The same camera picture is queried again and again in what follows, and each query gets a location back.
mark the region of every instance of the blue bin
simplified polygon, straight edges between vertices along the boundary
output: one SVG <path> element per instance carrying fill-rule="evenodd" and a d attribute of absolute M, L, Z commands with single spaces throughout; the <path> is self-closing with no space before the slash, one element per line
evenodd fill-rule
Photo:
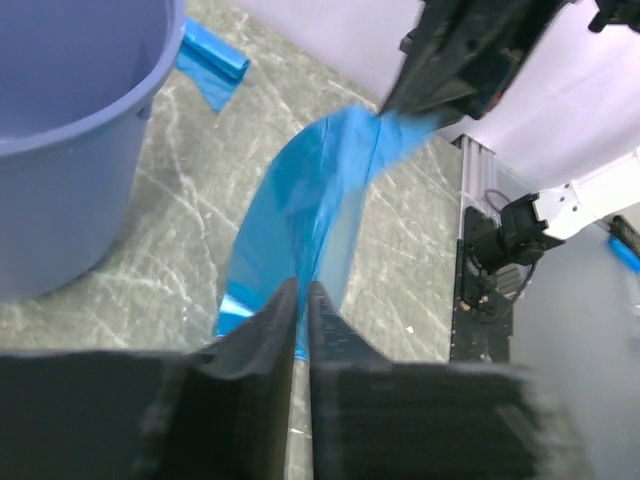
<path fill-rule="evenodd" d="M 105 254 L 124 219 L 182 0 L 3 0 L 0 301 L 50 291 Z"/>

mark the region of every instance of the blue bag roll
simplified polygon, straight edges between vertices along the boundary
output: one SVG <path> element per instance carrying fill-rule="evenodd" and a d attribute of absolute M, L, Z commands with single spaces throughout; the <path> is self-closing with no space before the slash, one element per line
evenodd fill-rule
<path fill-rule="evenodd" d="M 309 125 L 274 158 L 238 231 L 218 312 L 226 335 L 298 277 L 296 358 L 308 358 L 307 290 L 323 283 L 337 308 L 349 278 L 367 187 L 433 134 L 435 118 L 348 107 Z"/>
<path fill-rule="evenodd" d="M 249 63 L 241 52 L 187 19 L 176 67 L 194 81 L 213 110 L 224 108 L 244 79 Z"/>

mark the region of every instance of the blue object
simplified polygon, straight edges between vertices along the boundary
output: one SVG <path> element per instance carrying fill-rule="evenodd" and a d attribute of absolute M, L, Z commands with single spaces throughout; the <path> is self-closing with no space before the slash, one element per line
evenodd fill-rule
<path fill-rule="evenodd" d="M 260 310 L 283 280 L 300 286 L 296 357 L 308 358 L 307 289 L 320 280 L 340 308 L 369 183 L 425 143 L 435 119 L 328 115 L 275 157 L 236 237 L 216 335 Z"/>
<path fill-rule="evenodd" d="M 609 237 L 609 247 L 631 271 L 640 273 L 640 257 L 633 250 L 615 237 Z"/>
<path fill-rule="evenodd" d="M 198 86 L 216 112 L 227 104 L 249 69 L 249 59 L 190 18 L 176 67 Z"/>
<path fill-rule="evenodd" d="M 3 0 L 0 301 L 104 255 L 183 23 L 182 0 Z"/>

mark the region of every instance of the marble table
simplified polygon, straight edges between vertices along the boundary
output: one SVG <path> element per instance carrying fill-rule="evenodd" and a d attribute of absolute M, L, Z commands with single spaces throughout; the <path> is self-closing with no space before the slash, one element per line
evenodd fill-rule
<path fill-rule="evenodd" d="M 261 175 L 304 125 L 371 98 L 222 0 L 188 13 L 252 61 L 221 114 L 174 72 L 158 94 L 126 221 L 105 260 L 53 293 L 0 306 L 0 348 L 190 350 L 211 340 L 235 234 Z M 395 360 L 448 357 L 460 151 L 436 138 L 375 182 L 342 313 Z M 288 478 L 310 478 L 297 362 Z"/>

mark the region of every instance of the gray marble countertop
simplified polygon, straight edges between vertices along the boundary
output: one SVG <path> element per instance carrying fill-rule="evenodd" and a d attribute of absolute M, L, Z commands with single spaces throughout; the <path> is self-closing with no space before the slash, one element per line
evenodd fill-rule
<path fill-rule="evenodd" d="M 188 13 L 245 52 L 221 114 L 174 72 L 156 97 L 128 216 L 105 260 L 0 306 L 1 348 L 194 349 L 211 340 L 235 234 L 269 161 L 304 125 L 368 96 L 223 0 Z M 342 313 L 396 360 L 448 357 L 460 152 L 436 138 L 369 192 Z M 289 478 L 307 478 L 307 371 L 296 363 Z"/>

